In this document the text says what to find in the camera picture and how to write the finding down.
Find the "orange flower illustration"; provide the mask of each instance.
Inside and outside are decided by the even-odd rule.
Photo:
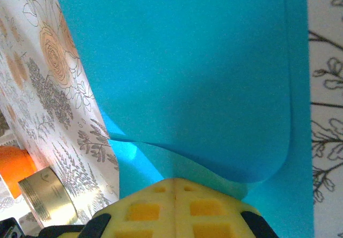
[[[17,64],[13,61],[13,59],[8,54],[6,54],[6,61],[7,61],[7,65],[9,66],[9,69],[12,73],[14,81],[16,82],[17,86],[22,90],[23,89],[23,81],[21,80],[20,72],[19,72],[19,69],[17,67]]]
[[[69,28],[62,13],[59,14],[59,21],[61,25],[62,35],[65,40],[66,50],[70,52],[73,57],[78,58],[79,54],[77,53],[73,38],[71,37]]]
[[[2,32],[2,34],[7,37],[7,30],[6,30],[6,27],[5,27],[5,24],[4,22],[2,22],[2,20],[0,19],[0,30]]]
[[[48,69],[53,73],[57,82],[64,87],[70,87],[70,70],[57,34],[50,26],[44,25],[39,36]]]
[[[14,52],[14,61],[17,65],[20,76],[22,77],[22,79],[27,81],[27,73],[25,67],[23,65],[23,62],[21,61],[21,57],[16,52]]]
[[[18,29],[14,25],[12,25],[11,26],[11,31],[13,33],[13,36],[14,36],[15,40],[19,42],[21,37],[20,37],[20,35],[18,33]]]
[[[13,108],[11,107],[11,105],[7,105],[6,108],[7,108],[7,111],[9,112],[10,117],[12,118],[12,120],[15,121],[17,119],[17,116],[14,113]]]

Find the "blue paper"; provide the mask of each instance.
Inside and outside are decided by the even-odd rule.
[[[73,1],[82,3],[65,14],[88,80],[128,140],[236,182],[280,168],[290,131],[284,0]]]
[[[239,197],[290,151],[247,200],[280,237],[312,237],[305,0],[60,3],[116,140],[124,195],[170,175],[227,188],[192,176],[206,167],[240,182],[226,192]],[[174,152],[202,166],[182,173],[175,166],[194,162],[171,164]]]

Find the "floral wallpaper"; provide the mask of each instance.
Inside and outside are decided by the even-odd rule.
[[[318,238],[343,237],[343,0],[308,0]]]
[[[118,200],[118,162],[57,0],[0,0],[0,108],[79,222]]]

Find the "gold tin lid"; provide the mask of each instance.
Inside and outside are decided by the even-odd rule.
[[[50,167],[21,180],[18,184],[41,228],[70,225],[77,220],[76,210],[69,195]]]

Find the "yellow waffle-textured object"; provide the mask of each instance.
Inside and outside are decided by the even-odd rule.
[[[101,238],[255,238],[241,216],[252,206],[181,178],[166,179],[94,215],[111,219]]]

